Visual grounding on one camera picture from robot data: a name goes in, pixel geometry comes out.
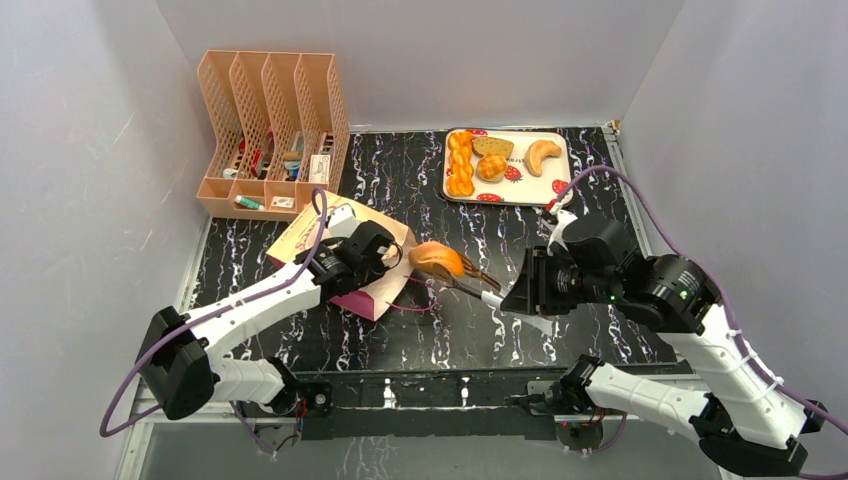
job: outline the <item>white wall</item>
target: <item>white wall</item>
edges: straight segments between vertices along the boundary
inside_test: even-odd
[[[193,70],[151,0],[0,3],[0,478],[114,476],[100,416],[204,219]]]
[[[334,52],[373,130],[621,118],[683,0],[157,0],[207,49]]]
[[[846,119],[848,2],[689,0],[622,126],[628,170],[754,347],[843,418]],[[844,471],[827,430],[802,439],[808,470]]]

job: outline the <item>toast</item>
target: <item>toast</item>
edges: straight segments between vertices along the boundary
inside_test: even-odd
[[[512,155],[512,149],[515,144],[503,138],[495,138],[489,136],[474,137],[471,140],[471,148],[474,153],[485,157],[489,153],[497,153],[503,155],[504,158],[509,158]]]

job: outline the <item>black marble surface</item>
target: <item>black marble surface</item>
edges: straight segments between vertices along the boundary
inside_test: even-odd
[[[600,128],[554,128],[568,143],[572,175],[611,165]],[[459,204],[437,193],[446,132],[362,134],[351,138],[339,193],[409,225],[420,241],[463,251],[502,282],[514,280],[527,246],[546,243],[541,209]],[[634,234],[617,181],[605,175],[578,185],[568,207],[577,215],[623,221]],[[194,305],[205,305],[273,273],[264,252],[281,222],[215,219],[196,281]],[[430,293],[410,282],[396,303],[425,306]],[[672,349],[614,307],[581,307],[558,317],[553,335],[443,291],[432,312],[390,309],[376,323],[328,304],[283,319],[233,354],[274,355],[295,371],[393,370],[560,365],[581,353],[613,363],[675,361]]]

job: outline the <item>plate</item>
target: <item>plate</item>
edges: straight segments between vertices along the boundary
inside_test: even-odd
[[[448,136],[454,132],[466,130],[464,128],[455,129],[448,132]],[[468,197],[456,197],[447,191],[448,169],[450,168],[450,148],[445,142],[445,161],[442,166],[442,195],[448,200],[455,202],[467,203],[491,203],[496,205],[526,205],[526,206],[547,206],[551,200],[556,198],[559,191],[565,188],[571,182],[571,167],[568,157],[568,145],[562,135],[549,132],[517,132],[510,130],[486,130],[486,129],[467,129],[476,136],[488,135],[490,137],[502,138],[509,140],[515,147],[512,149],[512,155],[507,159],[507,164],[514,169],[507,171],[508,175],[498,183],[489,183],[477,177],[477,162],[480,161],[480,155],[472,153],[471,166],[474,167],[475,174],[472,176],[471,183],[474,185],[474,193]],[[524,156],[527,149],[536,140],[550,140],[562,148],[562,155],[559,157],[548,157],[542,161],[542,175],[536,177],[530,175],[527,170],[527,165],[524,163]],[[564,201],[565,204],[571,202],[574,192],[568,192]]]

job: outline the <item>small item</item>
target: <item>small item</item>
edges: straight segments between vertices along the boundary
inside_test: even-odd
[[[249,208],[251,210],[265,210],[265,207],[261,203],[255,202],[243,195],[236,195],[236,203],[238,203],[244,208]]]
[[[503,180],[508,168],[506,158],[503,155],[500,153],[487,153],[477,162],[477,177],[484,182],[498,183]]]
[[[292,197],[273,197],[271,206],[274,208],[294,208],[294,198]]]
[[[241,160],[244,158],[244,152],[233,152],[233,158],[230,159],[230,168],[238,170],[241,168]]]
[[[283,162],[283,168],[286,169],[286,180],[295,181],[300,173],[300,160]]]
[[[512,155],[512,149],[515,144],[503,138],[481,136],[471,139],[471,147],[474,148],[474,153],[481,157],[489,153],[498,153],[506,158]]]
[[[474,166],[471,165],[471,138],[469,131],[457,131],[448,136],[450,168],[446,181],[448,194],[454,197],[470,197],[474,194]]]
[[[334,143],[333,134],[331,132],[325,132],[321,138],[321,154],[332,155]]]
[[[297,132],[294,142],[292,142],[292,150],[303,153],[303,132]]]
[[[327,183],[330,181],[330,156],[312,155],[309,161],[309,182]]]
[[[503,202],[503,197],[495,195],[494,193],[481,193],[480,195],[477,195],[477,200],[486,203],[501,203]]]
[[[504,178],[506,178],[507,180],[509,180],[512,183],[515,183],[515,182],[521,181],[521,179],[524,178],[524,176],[521,175],[521,170],[510,165],[510,166],[506,167],[506,173],[504,174]]]
[[[429,241],[413,248],[407,254],[409,263],[422,272],[433,274],[433,265],[441,265],[451,274],[461,277],[465,274],[462,258],[456,250],[439,242]]]
[[[253,161],[250,162],[250,173],[253,174],[254,177],[259,176],[259,170],[262,168],[259,164],[259,160],[262,158],[262,150],[257,150],[253,154]]]
[[[560,155],[562,155],[562,147],[556,143],[550,140],[536,140],[527,149],[527,155],[524,156],[524,163],[527,165],[530,175],[541,177],[542,160]]]
[[[563,190],[565,190],[567,187],[568,187],[568,182],[566,182],[565,180],[554,180],[554,181],[551,183],[551,189],[552,189],[552,190],[554,191],[554,193],[556,193],[557,195],[559,195],[560,193],[562,193],[562,191],[563,191]]]
[[[619,128],[620,125],[621,125],[621,120],[610,120],[609,122],[604,124],[605,127],[611,128],[612,132],[616,135],[621,133],[621,129]]]

